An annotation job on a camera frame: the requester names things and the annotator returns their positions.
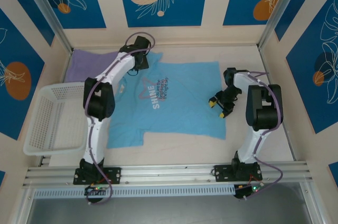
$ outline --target orange circle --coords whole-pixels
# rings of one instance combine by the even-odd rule
[[[9,95],[18,101],[26,99],[32,85],[31,73],[28,67],[21,62],[12,62],[6,67],[5,76],[8,77],[5,84]]]
[[[70,7],[65,3],[60,3],[58,5],[58,10],[63,14],[69,14],[70,13]]]
[[[253,10],[253,17],[258,21],[266,21],[270,18],[278,0],[261,0]]]
[[[320,71],[317,71],[314,73],[312,80],[313,83],[319,87],[324,83],[324,74]]]

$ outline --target floor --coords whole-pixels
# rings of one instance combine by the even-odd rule
[[[112,50],[89,50],[106,53]],[[160,47],[161,62],[185,63],[219,61],[220,74],[227,67],[264,71],[256,46]],[[240,95],[234,112],[227,117],[225,140],[185,134],[146,133],[140,147],[106,149],[105,165],[199,164],[230,162],[242,145],[248,125],[245,119],[246,95]],[[51,156],[49,166],[78,166],[84,151]],[[293,161],[289,143],[281,126],[262,146],[259,158],[264,161]]]

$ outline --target metal pole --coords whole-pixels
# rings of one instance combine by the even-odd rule
[[[68,51],[69,54],[72,54],[72,46],[65,35],[61,23],[59,22],[55,12],[53,11],[51,5],[49,4],[48,0],[34,0],[37,4],[38,8],[40,9],[41,13],[45,17],[46,21],[48,22],[49,26],[60,40],[61,44],[64,48]]]
[[[290,0],[278,0],[278,3],[273,10],[270,19],[268,20],[266,27],[263,31],[262,36],[258,41],[258,50],[260,51],[262,47],[265,45],[267,40],[269,39],[270,35],[275,30],[277,23],[279,22],[281,16],[283,15],[287,5],[289,4]]]

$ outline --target blue t-shirt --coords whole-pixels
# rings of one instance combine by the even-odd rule
[[[161,57],[149,53],[149,69],[121,80],[108,148],[141,146],[145,132],[225,139],[222,110],[209,107],[209,98],[222,89],[218,62],[161,63]]]

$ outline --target white plastic basket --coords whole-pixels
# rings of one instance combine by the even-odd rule
[[[41,88],[23,151],[27,155],[64,154],[85,147],[87,119],[83,82]]]

